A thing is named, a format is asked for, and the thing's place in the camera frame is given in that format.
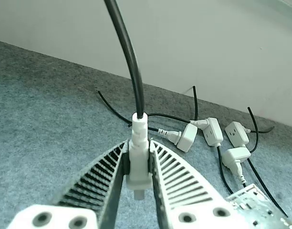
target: white power connector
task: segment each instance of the white power connector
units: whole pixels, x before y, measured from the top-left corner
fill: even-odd
[[[170,142],[174,143],[176,146],[182,136],[181,131],[167,131],[163,129],[159,129],[159,134],[161,134],[164,138],[167,138]]]
[[[222,154],[222,163],[228,167],[231,172],[236,175],[242,184],[246,183],[246,179],[242,174],[241,163],[251,156],[250,151],[246,147],[237,147],[228,149]]]
[[[145,189],[152,187],[152,177],[148,170],[149,141],[148,116],[132,116],[132,137],[129,141],[130,173],[126,176],[129,189],[134,191],[136,200],[144,199]]]
[[[197,131],[198,128],[196,126],[187,124],[183,133],[180,131],[167,131],[163,129],[159,129],[158,133],[174,143],[178,149],[183,152],[188,152],[195,141]]]
[[[229,137],[230,142],[234,147],[245,146],[249,143],[249,138],[246,134],[246,129],[238,122],[231,122],[225,131]]]
[[[187,152],[195,141],[197,131],[198,131],[198,127],[190,123],[187,124],[177,144],[177,148],[184,152]]]
[[[223,135],[216,118],[190,120],[190,123],[203,130],[204,138],[209,146],[220,146],[223,141]]]
[[[218,147],[223,141],[223,135],[216,118],[207,118],[209,125],[203,130],[204,138],[209,146]]]

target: black power cable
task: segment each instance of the black power cable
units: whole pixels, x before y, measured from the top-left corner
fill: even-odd
[[[219,169],[220,169],[221,179],[222,179],[224,185],[226,186],[226,188],[228,189],[229,193],[233,194],[232,189],[229,187],[229,185],[227,184],[226,178],[224,177],[220,146],[217,147],[217,152],[218,152]]]
[[[256,140],[255,140],[255,146],[252,150],[250,150],[250,153],[253,153],[256,149],[257,149],[257,146],[259,144],[259,140],[260,140],[260,135],[259,135],[259,128],[257,127],[257,123],[255,121],[255,118],[254,118],[254,115],[252,113],[252,110],[250,107],[248,107],[248,111],[249,111],[249,114],[252,118],[252,121],[253,121],[253,124],[254,124],[254,128],[255,128],[255,132],[256,132]]]
[[[197,99],[197,93],[196,93],[196,87],[193,86],[193,91],[194,91],[194,102],[195,102],[195,118],[194,120],[198,119],[198,99]],[[189,120],[185,119],[185,118],[179,118],[173,115],[169,115],[169,114],[163,114],[163,113],[150,113],[148,114],[148,117],[150,116],[160,116],[160,117],[165,117],[165,118],[171,118],[183,123],[190,123]]]
[[[270,127],[270,128],[268,128],[267,130],[259,130],[259,134],[267,134],[267,133],[269,133],[269,132],[271,132],[272,130],[274,130],[274,126],[272,126],[272,127]]]
[[[194,92],[194,102],[195,102],[195,118],[194,118],[194,120],[198,120],[198,100],[197,100],[197,93],[196,93],[195,86],[193,86],[193,92]]]
[[[150,113],[150,114],[148,114],[148,117],[150,117],[150,116],[160,116],[160,117],[165,117],[165,118],[171,118],[171,119],[174,119],[174,120],[178,120],[178,121],[183,122],[183,123],[190,123],[190,121],[187,120],[187,119],[179,118],[179,117],[176,117],[176,116],[173,116],[173,115],[169,115],[169,114]]]
[[[108,101],[104,98],[104,96],[102,95],[102,93],[100,92],[100,91],[98,91],[98,93],[99,93],[99,95],[100,95],[100,97],[102,98],[102,100],[104,101],[104,103],[110,108],[110,110],[117,116],[117,117],[119,117],[120,119],[122,119],[123,121],[125,121],[126,123],[128,123],[128,124],[132,124],[132,122],[129,120],[129,119],[127,119],[127,118],[125,118],[124,116],[122,116],[120,113],[118,113],[109,103],[108,103]],[[157,129],[157,128],[153,128],[153,127],[148,127],[148,130],[151,130],[151,131],[156,131],[156,132],[158,132],[159,131],[159,129]]]
[[[255,146],[254,148],[250,151],[251,153],[254,152],[258,146],[258,143],[259,143],[259,129],[257,127],[257,123],[255,121],[255,118],[254,118],[254,115],[250,109],[250,107],[248,107],[248,111],[250,113],[250,116],[252,118],[252,121],[253,121],[253,124],[254,124],[254,128],[255,128],[255,131],[256,131],[256,142],[255,142]],[[254,165],[252,164],[252,161],[250,160],[250,158],[247,159],[251,169],[253,170],[255,176],[257,177],[257,179],[259,180],[261,186],[264,188],[264,190],[266,191],[267,195],[269,196],[269,198],[271,199],[271,201],[275,204],[275,206],[281,210],[281,212],[286,216],[288,217],[288,215],[285,213],[285,211],[281,208],[281,206],[276,202],[276,200],[274,199],[274,197],[271,195],[270,191],[267,189],[265,183],[263,182],[262,178],[260,177],[259,173],[257,172],[256,168],[254,167]]]
[[[122,45],[128,69],[130,71],[133,90],[136,98],[137,118],[142,118],[144,113],[144,92],[141,73],[136,60],[136,54],[132,47],[132,43],[130,41],[126,26],[116,1],[104,0],[104,2],[115,27],[118,39]]]

